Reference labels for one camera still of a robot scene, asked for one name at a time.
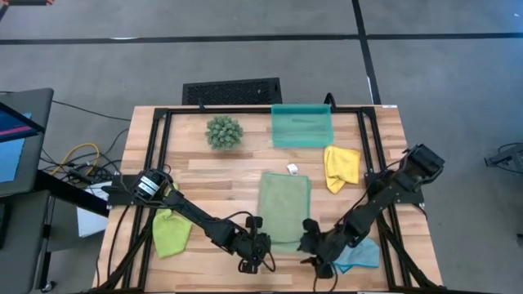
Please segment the black stand foot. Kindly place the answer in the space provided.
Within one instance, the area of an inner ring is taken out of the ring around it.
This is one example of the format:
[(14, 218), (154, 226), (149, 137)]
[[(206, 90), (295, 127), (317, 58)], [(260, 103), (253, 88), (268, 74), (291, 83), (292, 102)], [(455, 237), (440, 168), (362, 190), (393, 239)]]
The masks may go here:
[(487, 167), (497, 167), (506, 172), (523, 175), (523, 143), (509, 143), (498, 147), (498, 152), (484, 158)]

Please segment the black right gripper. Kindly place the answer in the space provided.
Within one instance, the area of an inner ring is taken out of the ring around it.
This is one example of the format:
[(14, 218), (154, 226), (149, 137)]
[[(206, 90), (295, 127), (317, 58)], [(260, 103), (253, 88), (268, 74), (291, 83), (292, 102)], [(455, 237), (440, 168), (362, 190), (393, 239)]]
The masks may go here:
[(300, 238), (299, 253), (302, 264), (311, 264), (317, 278), (334, 276), (331, 263), (337, 259), (338, 227), (322, 232), (316, 220), (310, 218), (302, 222), (305, 233)]

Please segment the pale green microfiber towel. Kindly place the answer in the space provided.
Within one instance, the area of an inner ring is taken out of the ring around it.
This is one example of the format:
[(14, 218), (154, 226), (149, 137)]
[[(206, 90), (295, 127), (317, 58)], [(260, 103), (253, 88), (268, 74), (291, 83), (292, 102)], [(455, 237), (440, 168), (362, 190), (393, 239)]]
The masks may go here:
[(273, 252), (297, 252), (310, 206), (311, 181), (307, 176), (262, 174), (257, 215), (263, 219), (260, 231), (270, 236)]

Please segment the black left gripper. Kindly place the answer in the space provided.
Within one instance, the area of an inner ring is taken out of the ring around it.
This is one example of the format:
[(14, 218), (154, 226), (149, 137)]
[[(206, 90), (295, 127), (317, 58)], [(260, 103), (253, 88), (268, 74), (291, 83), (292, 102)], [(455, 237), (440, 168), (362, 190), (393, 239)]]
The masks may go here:
[(269, 235), (259, 233), (257, 230), (262, 225), (259, 216), (248, 216), (246, 227), (236, 234), (235, 252), (241, 257), (238, 271), (243, 274), (256, 274), (262, 262), (270, 257), (271, 239)]

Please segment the black aluminium table frame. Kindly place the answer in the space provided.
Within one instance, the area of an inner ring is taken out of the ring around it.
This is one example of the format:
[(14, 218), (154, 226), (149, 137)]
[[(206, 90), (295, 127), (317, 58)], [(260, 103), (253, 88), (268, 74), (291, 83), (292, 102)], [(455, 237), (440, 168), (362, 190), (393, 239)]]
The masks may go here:
[[(300, 175), (311, 180), (311, 217), (321, 229), (332, 227), (343, 212), (364, 193), (366, 162), (357, 114), (332, 115), (334, 144), (362, 152), (360, 183), (345, 184), (331, 194), (325, 184), (323, 149), (275, 149), (271, 135), (269, 105), (222, 107), (218, 114), (201, 113), (195, 106), (172, 107), (166, 163), (181, 192), (212, 216), (225, 217), (234, 212), (257, 211), (258, 187), (263, 172), (288, 173), (286, 166), (296, 163)], [(369, 106), (374, 110), (383, 147), (385, 166), (400, 159), (407, 148), (400, 112), (396, 107)], [(242, 146), (236, 151), (219, 153), (206, 142), (207, 121), (217, 115), (230, 115), (244, 129)], [(123, 152), (123, 174), (135, 175), (144, 167), (154, 116), (154, 106), (134, 109)], [(107, 280), (127, 253), (132, 237), (136, 207), (130, 207), (118, 234), (114, 232), (125, 206), (110, 210), (93, 287)], [(411, 204), (396, 204), (397, 220), (406, 251), (434, 283), (442, 284), (436, 254), (426, 217)], [(314, 270), (300, 265), (306, 255), (273, 251), (276, 271), (261, 265), (258, 274), (241, 274), (239, 258), (211, 244), (203, 230), (193, 226), (186, 249), (175, 256), (159, 259), (151, 245), (144, 292), (311, 292)], [(384, 291), (388, 289), (383, 257), (378, 269), (353, 268), (338, 278), (336, 291)]]

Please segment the yellow microfiber towel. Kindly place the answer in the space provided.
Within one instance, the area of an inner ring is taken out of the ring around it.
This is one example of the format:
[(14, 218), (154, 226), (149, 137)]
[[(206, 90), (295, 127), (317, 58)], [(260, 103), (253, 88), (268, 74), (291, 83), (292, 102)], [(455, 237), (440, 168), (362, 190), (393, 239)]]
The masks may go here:
[(337, 194), (344, 184), (360, 181), (360, 152), (329, 145), (324, 149), (324, 174), (328, 190)]

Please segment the black desk bar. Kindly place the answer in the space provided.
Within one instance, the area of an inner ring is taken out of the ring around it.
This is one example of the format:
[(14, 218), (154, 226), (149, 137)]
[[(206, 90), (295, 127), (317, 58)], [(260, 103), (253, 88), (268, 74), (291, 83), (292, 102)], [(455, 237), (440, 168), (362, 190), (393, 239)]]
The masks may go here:
[(107, 209), (106, 200), (59, 180), (44, 171), (37, 171), (34, 188), (37, 191), (47, 190), (52, 196), (99, 216), (109, 216), (110, 211)]

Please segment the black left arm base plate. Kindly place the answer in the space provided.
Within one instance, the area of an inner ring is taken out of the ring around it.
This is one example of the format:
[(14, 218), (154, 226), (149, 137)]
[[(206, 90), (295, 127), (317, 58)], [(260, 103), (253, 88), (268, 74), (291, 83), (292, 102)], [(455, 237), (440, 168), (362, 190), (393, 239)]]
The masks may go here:
[(111, 185), (102, 187), (108, 196), (108, 204), (150, 205), (158, 204), (160, 190), (165, 187), (165, 177), (149, 174), (116, 176)]

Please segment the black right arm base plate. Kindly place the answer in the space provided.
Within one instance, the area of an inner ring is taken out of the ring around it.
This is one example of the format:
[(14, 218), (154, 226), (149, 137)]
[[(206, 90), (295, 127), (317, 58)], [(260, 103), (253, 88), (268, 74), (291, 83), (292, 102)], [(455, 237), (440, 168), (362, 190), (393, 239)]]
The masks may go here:
[[(364, 182), (367, 186), (368, 198), (372, 199), (386, 184), (387, 177), (391, 174), (391, 171), (385, 173), (366, 173), (364, 175)], [(419, 189), (417, 192), (405, 192), (399, 196), (396, 203), (410, 203), (419, 205), (425, 202), (422, 191)]]

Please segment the white paper sheet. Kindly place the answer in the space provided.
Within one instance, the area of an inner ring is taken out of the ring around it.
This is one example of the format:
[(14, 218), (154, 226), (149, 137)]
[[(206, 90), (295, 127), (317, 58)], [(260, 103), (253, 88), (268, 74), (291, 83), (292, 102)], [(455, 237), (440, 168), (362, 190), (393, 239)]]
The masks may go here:
[[(85, 191), (107, 202), (109, 194), (105, 192), (102, 188), (111, 186), (111, 184), (111, 181), (106, 181), (89, 185), (85, 189)], [(78, 222), (78, 236), (80, 238), (86, 238), (88, 236), (100, 233), (105, 230), (108, 221), (107, 216), (101, 216), (80, 207), (77, 207), (76, 210)]]

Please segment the grey computer monitor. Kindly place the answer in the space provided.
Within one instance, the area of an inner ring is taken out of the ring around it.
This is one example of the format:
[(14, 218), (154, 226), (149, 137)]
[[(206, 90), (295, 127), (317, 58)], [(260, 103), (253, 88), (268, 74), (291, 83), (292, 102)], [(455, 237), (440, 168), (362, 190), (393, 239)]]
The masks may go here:
[[(52, 88), (41, 88), (1, 94), (0, 102), (21, 114), (31, 113), (32, 120), (46, 128), (53, 96), (54, 90)], [(33, 189), (38, 173), (43, 142), (43, 134), (25, 139), (14, 180), (0, 182), (0, 198), (13, 194), (28, 193)]]

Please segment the potted artificial green plant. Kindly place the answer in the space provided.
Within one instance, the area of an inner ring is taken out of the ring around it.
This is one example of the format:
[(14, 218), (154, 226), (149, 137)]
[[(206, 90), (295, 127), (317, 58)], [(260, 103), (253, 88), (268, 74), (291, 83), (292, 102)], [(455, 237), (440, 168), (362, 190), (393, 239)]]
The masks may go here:
[(215, 116), (207, 121), (205, 136), (211, 149), (229, 151), (241, 144), (243, 128), (230, 116)]

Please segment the lime green microfiber towel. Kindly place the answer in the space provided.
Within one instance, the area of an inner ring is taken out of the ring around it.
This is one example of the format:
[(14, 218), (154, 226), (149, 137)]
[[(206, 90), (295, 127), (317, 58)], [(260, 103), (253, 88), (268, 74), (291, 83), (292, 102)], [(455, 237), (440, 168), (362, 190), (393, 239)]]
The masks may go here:
[(171, 209), (158, 209), (152, 225), (157, 256), (164, 259), (186, 249), (193, 223)]

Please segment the black bar with orange ends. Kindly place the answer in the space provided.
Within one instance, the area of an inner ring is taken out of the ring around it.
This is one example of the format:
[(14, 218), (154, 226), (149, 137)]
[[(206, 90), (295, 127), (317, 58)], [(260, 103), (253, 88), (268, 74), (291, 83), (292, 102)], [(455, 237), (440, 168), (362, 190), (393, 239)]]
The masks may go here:
[(0, 0), (0, 6), (49, 6), (55, 0)]

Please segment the light blue microfiber towel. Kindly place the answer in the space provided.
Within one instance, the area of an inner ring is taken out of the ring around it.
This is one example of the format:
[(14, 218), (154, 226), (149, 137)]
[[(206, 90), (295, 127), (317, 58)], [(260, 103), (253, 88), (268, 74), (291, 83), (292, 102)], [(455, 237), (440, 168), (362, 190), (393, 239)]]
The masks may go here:
[(380, 264), (380, 248), (371, 238), (365, 238), (356, 247), (346, 246), (333, 264), (338, 274), (354, 267), (376, 269)]

